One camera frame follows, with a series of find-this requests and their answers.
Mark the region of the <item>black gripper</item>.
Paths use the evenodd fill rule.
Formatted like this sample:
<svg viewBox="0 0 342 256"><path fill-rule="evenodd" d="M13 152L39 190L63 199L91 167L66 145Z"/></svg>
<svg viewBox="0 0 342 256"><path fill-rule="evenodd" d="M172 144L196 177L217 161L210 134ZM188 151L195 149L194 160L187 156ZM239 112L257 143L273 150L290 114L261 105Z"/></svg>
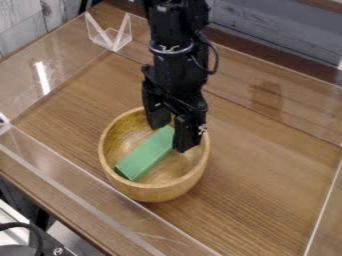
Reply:
<svg viewBox="0 0 342 256"><path fill-rule="evenodd" d="M142 67L144 75L142 99L148 125L159 129L174 118L174 149L184 153L201 144L206 132L209 106L202 88L209 80L209 47L167 49L151 46L151 64Z"/></svg>

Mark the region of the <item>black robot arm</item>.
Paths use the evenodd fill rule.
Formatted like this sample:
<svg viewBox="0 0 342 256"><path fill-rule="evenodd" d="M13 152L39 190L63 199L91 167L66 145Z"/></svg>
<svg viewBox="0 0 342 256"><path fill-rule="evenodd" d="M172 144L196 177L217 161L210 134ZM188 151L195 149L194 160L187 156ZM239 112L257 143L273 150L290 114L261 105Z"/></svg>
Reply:
<svg viewBox="0 0 342 256"><path fill-rule="evenodd" d="M206 0L143 0L154 63L142 67L143 106L150 127L175 127L172 148L186 152L201 144L209 110L202 87L209 68L210 42Z"/></svg>

